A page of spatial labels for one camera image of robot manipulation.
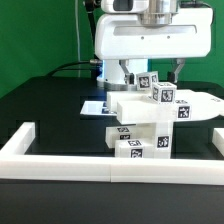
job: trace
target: black and white pattern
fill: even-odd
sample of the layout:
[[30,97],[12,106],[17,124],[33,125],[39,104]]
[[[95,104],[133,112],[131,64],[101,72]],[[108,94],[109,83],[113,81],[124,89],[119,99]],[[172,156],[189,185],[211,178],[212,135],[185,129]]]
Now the black and white pattern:
[[152,75],[151,76],[151,82],[153,83],[153,82],[158,82],[159,80],[158,80],[158,75]]
[[119,132],[129,132],[129,129],[127,127],[120,127],[120,128],[117,128],[117,130]]
[[213,98],[213,99],[211,99],[211,100],[213,100],[213,101],[215,101],[215,102],[217,102],[217,103],[221,102],[221,100],[220,100],[220,99],[217,99],[217,98]]
[[154,100],[158,101],[158,99],[159,99],[159,89],[157,89],[155,87],[153,88],[152,97],[153,97]]
[[161,102],[172,102],[173,90],[162,90]]
[[131,135],[120,135],[120,140],[131,139]]
[[176,100],[175,102],[178,103],[178,104],[187,104],[188,103],[185,100]]
[[128,144],[130,146],[139,146],[142,145],[141,142],[139,140],[132,140],[132,141],[128,141]]
[[168,148],[169,147],[169,136],[158,137],[157,148]]
[[143,157],[142,149],[132,149],[131,158],[142,158]]
[[178,118],[189,118],[190,117],[190,106],[180,106],[178,109]]
[[141,89],[149,88],[150,87],[149,76],[139,77],[139,86]]

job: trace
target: cable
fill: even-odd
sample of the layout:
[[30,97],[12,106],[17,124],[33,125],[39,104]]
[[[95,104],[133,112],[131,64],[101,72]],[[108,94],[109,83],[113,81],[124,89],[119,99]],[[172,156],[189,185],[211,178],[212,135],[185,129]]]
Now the cable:
[[57,67],[56,69],[48,72],[45,76],[51,77],[51,76],[54,75],[55,72],[58,72],[59,70],[61,70],[63,68],[66,68],[66,67],[69,67],[69,66],[74,66],[74,65],[82,65],[82,64],[89,64],[89,61],[71,62],[71,63],[61,65],[61,66]]
[[75,2],[75,23],[76,23],[76,35],[77,35],[77,54],[78,54],[78,61],[81,60],[81,53],[80,53],[80,33],[79,33],[79,0]]

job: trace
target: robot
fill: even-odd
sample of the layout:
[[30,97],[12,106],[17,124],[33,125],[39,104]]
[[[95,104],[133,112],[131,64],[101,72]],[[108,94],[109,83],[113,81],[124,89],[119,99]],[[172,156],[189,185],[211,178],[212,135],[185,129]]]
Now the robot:
[[[115,157],[169,159],[173,122],[224,115],[221,99],[175,85],[185,58],[209,53],[213,10],[177,0],[102,0],[101,7],[95,54],[103,74],[97,83],[113,90],[107,92],[107,109],[126,125],[108,127],[106,143]],[[168,82],[148,71],[148,59],[159,58],[175,62]]]

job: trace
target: stacked blocks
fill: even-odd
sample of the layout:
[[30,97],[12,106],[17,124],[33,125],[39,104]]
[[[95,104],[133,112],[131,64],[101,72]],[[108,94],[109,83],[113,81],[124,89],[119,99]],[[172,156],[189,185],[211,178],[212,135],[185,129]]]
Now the stacked blocks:
[[152,84],[158,82],[158,72],[144,72],[136,75],[137,90],[151,90]]
[[155,82],[152,84],[152,99],[158,104],[174,103],[176,89],[176,85],[170,82]]
[[173,123],[108,127],[106,143],[115,157],[170,158]]

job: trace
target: white block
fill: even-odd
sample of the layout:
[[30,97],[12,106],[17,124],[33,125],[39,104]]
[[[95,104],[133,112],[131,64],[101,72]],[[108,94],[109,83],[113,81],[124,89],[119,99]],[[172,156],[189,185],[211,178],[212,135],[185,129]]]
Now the white block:
[[170,82],[154,82],[152,84],[152,99],[161,104],[174,103],[176,85]]
[[35,123],[24,122],[0,151],[2,155],[23,155],[35,138]]
[[116,140],[136,138],[137,129],[135,126],[119,126],[106,128],[106,143],[109,148],[115,148]]
[[137,91],[113,91],[107,92],[107,108],[110,111],[117,111],[118,101],[141,100],[142,92]]
[[115,157],[153,158],[153,145],[148,139],[116,141]]
[[170,159],[171,157],[171,150],[155,150],[154,151],[154,158],[155,159]]
[[158,72],[143,72],[136,74],[137,89],[138,90],[151,90],[152,83],[158,82]]
[[224,128],[214,128],[212,143],[224,156]]
[[147,124],[176,120],[176,107],[173,104],[120,101],[117,105],[117,120],[121,124]]

